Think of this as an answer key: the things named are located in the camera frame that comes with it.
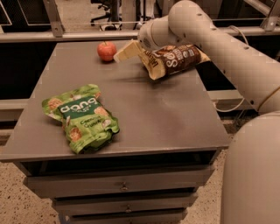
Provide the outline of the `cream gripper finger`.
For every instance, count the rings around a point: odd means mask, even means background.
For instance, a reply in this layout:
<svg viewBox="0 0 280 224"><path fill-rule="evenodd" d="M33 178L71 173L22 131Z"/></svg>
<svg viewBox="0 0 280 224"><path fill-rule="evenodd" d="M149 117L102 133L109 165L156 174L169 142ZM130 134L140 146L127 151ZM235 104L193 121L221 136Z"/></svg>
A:
<svg viewBox="0 0 280 224"><path fill-rule="evenodd" d="M136 57L142 52L143 50L139 42L137 40L131 40L116 52L114 55L114 60L115 62L119 63L132 57Z"/></svg>

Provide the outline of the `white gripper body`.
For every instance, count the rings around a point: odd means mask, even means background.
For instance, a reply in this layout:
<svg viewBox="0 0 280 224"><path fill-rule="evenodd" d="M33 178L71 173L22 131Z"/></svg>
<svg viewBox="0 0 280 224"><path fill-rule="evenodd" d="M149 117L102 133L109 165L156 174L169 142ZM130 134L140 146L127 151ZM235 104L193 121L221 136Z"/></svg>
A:
<svg viewBox="0 0 280 224"><path fill-rule="evenodd" d="M140 28L137 39L144 49L152 51L160 47L160 34L158 20L149 20Z"/></svg>

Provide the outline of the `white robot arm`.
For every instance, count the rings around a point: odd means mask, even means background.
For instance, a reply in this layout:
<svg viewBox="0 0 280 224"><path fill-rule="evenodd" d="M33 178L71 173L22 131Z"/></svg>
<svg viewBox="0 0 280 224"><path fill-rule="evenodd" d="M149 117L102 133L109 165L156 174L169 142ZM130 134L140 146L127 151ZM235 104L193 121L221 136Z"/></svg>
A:
<svg viewBox="0 0 280 224"><path fill-rule="evenodd" d="M280 224L280 63L216 27L191 0L144 24L115 60L183 41L198 46L259 114L228 147L220 224Z"/></svg>

